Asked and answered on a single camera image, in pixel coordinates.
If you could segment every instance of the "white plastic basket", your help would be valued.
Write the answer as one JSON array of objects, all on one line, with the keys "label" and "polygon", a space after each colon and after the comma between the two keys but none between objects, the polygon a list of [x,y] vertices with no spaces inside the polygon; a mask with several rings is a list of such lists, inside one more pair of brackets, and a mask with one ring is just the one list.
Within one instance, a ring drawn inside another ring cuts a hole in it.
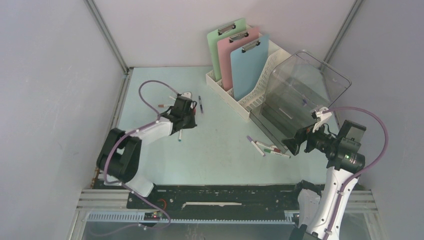
[{"label": "white plastic basket", "polygon": [[250,111],[259,106],[264,99],[265,89],[267,88],[268,79],[270,78],[271,72],[278,64],[282,63],[290,56],[290,53],[286,52],[272,41],[269,41],[268,59],[266,60],[265,66],[263,67],[256,86],[249,94],[247,94],[239,101],[234,99],[234,91],[232,88],[228,91],[225,91],[223,89],[222,80],[215,80],[215,73],[213,70],[206,74],[206,84],[212,90],[214,90],[232,109],[234,109],[234,111],[236,111],[242,119],[248,122],[250,121]]}]

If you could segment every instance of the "green clipboard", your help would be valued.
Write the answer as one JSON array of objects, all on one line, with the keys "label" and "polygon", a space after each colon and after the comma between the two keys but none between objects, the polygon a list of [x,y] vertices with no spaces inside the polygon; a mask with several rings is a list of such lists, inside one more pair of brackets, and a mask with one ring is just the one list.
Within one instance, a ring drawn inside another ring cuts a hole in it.
[{"label": "green clipboard", "polygon": [[219,40],[238,34],[246,30],[246,19],[241,18],[234,22],[220,27],[207,34],[207,43],[209,45],[210,57],[212,58],[213,71],[215,73],[215,81],[221,80],[221,68],[220,59],[218,57],[218,46]]}]

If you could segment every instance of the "metal clip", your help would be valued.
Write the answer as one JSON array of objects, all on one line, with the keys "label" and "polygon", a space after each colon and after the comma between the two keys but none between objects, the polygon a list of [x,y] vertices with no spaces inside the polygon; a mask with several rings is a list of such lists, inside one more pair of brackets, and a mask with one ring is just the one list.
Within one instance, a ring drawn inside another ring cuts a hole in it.
[{"label": "metal clip", "polygon": [[253,48],[254,48],[254,47],[256,47],[256,46],[259,46],[260,44],[261,44],[261,41],[260,41],[260,40],[257,40],[257,41],[253,41],[253,42],[251,42],[251,43],[248,43],[248,44],[244,45],[244,46],[241,48],[241,52],[242,52],[242,53],[245,53],[245,52],[247,52],[247,51],[249,51],[249,50],[253,49]]},{"label": "metal clip", "polygon": [[234,22],[230,23],[226,26],[223,26],[220,29],[218,29],[218,36],[230,31],[231,29],[235,29],[235,28],[236,28],[236,24]]},{"label": "metal clip", "polygon": [[249,37],[248,31],[242,31],[239,34],[230,37],[229,42],[232,43],[234,41],[240,40],[242,38],[247,38],[247,37]]}]

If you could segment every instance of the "red wire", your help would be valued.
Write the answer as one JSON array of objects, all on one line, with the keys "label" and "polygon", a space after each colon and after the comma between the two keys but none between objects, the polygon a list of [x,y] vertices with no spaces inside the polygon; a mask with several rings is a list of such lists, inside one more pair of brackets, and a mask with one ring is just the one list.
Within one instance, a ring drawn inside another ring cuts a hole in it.
[{"label": "red wire", "polygon": [[157,201],[158,201],[158,202],[160,202],[160,201],[162,201],[162,202],[163,202],[164,206],[163,206],[162,210],[167,209],[167,201],[165,201],[165,199],[161,198],[161,199],[159,199],[159,200],[157,200]]}]

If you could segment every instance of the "pink clipboard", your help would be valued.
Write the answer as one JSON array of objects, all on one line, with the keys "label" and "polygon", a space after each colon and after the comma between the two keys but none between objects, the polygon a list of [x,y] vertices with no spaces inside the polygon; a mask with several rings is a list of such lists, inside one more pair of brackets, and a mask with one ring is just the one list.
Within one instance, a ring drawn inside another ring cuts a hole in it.
[{"label": "pink clipboard", "polygon": [[259,27],[253,27],[218,41],[218,58],[221,68],[222,85],[225,91],[233,87],[231,73],[231,52],[259,38]]}]

